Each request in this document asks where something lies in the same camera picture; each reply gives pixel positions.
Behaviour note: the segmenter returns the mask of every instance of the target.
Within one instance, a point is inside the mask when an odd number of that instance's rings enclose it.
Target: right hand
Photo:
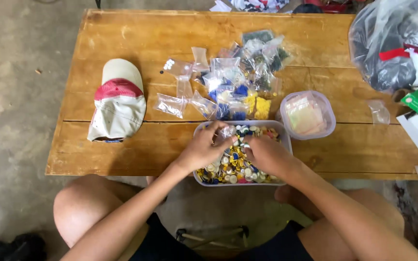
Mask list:
[[[305,165],[280,143],[268,136],[245,136],[250,148],[244,148],[248,160],[258,169],[267,174],[277,176],[279,179],[290,183],[297,175],[301,174]]]

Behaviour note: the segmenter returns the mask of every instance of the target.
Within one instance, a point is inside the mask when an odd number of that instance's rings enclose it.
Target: large plastic bag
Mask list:
[[[377,91],[418,86],[418,0],[377,0],[349,30],[351,61]]]

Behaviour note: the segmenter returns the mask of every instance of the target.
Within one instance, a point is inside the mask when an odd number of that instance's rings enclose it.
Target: clear plastic container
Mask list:
[[[285,130],[285,127],[282,126],[281,123],[277,121],[269,121],[269,120],[261,120],[261,121],[225,121],[229,125],[249,125],[249,126],[258,126],[258,127],[267,127],[267,128],[273,128],[275,131],[279,134],[280,140],[282,141],[282,145],[291,153],[293,154],[293,149],[291,148],[291,140],[288,132]],[[195,130],[194,133],[196,133],[197,130],[202,129],[203,126],[209,125],[211,122],[203,122],[201,123]],[[202,183],[196,174],[196,171],[193,171],[193,176],[196,181],[198,181],[199,184],[206,186],[206,187],[224,187],[224,186],[251,186],[251,185],[270,185],[270,186],[282,186],[285,185],[283,182],[279,183],[235,183],[235,184],[217,184],[217,185],[211,185],[211,184],[204,184]]]
[[[295,98],[299,95],[306,94],[307,92],[312,93],[312,96],[315,98],[317,104],[322,110],[322,117],[323,117],[323,120],[326,122],[327,127],[321,133],[301,135],[293,131],[290,121],[288,120],[285,106],[288,100]],[[297,140],[309,140],[309,139],[317,139],[317,138],[326,137],[335,130],[335,126],[336,126],[336,118],[335,118],[335,115],[333,114],[330,101],[328,101],[325,95],[317,91],[304,91],[304,92],[290,93],[282,100],[282,104],[280,105],[280,109],[276,113],[275,119],[279,122],[283,122],[283,125],[285,125],[285,129],[287,130],[291,138],[297,139]]]

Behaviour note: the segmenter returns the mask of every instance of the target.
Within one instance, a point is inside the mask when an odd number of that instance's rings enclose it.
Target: leg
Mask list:
[[[404,219],[402,215],[382,196],[369,189],[348,190],[344,193],[382,218],[396,234],[403,236]],[[283,186],[277,189],[275,198],[281,203],[293,205],[315,221],[310,227],[298,233],[301,243],[315,261],[356,260],[351,249],[338,232],[305,195],[292,187]]]
[[[98,175],[80,177],[54,199],[54,222],[69,247],[141,189]]]

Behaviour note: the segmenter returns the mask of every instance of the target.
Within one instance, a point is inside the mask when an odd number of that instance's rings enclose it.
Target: table surface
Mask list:
[[[176,80],[160,74],[168,57],[192,61],[192,46],[208,58],[240,42],[242,32],[271,29],[285,36],[294,61],[276,73],[284,93],[316,90],[330,100],[335,131],[325,138],[292,141],[293,154],[324,178],[418,179],[418,149],[398,124],[404,108],[374,91],[352,65],[348,28],[353,15],[252,14],[193,11],[86,10],[78,32],[46,175],[160,175],[193,137],[204,118],[187,106],[184,119],[154,110],[156,94],[176,94]],[[93,97],[104,64],[124,58],[142,74],[147,110],[140,130],[123,143],[86,139]],[[204,93],[203,86],[191,82]],[[372,124],[367,99],[382,99],[390,125]]]

